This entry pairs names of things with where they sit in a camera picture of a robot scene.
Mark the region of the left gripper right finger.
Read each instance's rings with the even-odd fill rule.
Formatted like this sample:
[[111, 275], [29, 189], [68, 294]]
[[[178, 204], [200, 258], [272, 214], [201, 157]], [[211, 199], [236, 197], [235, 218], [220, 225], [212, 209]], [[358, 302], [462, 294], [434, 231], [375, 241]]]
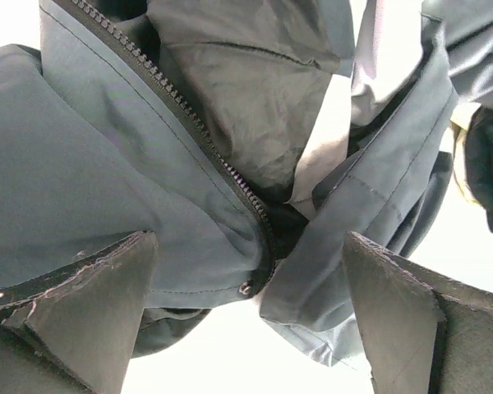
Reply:
[[493, 293], [356, 232], [342, 263], [376, 393], [493, 393]]

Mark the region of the dark grey zip jacket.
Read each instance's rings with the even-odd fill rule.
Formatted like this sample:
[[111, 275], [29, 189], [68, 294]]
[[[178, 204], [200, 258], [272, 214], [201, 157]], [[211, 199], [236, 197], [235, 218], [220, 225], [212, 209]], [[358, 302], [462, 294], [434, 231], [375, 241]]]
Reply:
[[213, 308], [313, 360], [363, 352], [349, 231], [409, 255], [451, 109], [493, 115], [493, 1], [43, 1], [0, 47], [0, 290], [134, 232], [161, 252], [134, 356]]

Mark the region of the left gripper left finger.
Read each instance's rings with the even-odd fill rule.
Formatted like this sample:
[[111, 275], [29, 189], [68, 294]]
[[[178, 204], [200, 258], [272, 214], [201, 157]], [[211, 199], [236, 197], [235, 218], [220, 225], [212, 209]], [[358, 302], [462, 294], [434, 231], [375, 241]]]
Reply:
[[0, 286], [0, 393], [119, 393], [157, 257], [156, 235], [138, 231]]

